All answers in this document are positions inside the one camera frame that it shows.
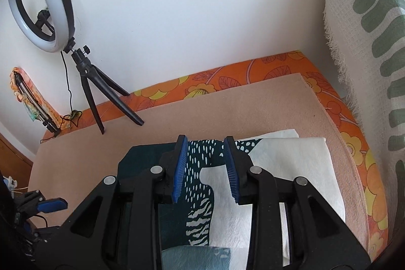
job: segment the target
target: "wooden door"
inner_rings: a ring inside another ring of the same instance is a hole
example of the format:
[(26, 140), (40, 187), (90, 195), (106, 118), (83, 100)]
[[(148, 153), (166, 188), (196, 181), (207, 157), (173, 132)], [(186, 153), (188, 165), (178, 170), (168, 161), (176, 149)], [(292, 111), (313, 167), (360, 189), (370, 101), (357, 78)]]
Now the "wooden door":
[(31, 169), (32, 162), (0, 134), (0, 170), (3, 176), (11, 176), (17, 181), (17, 188), (24, 188), (30, 181)]

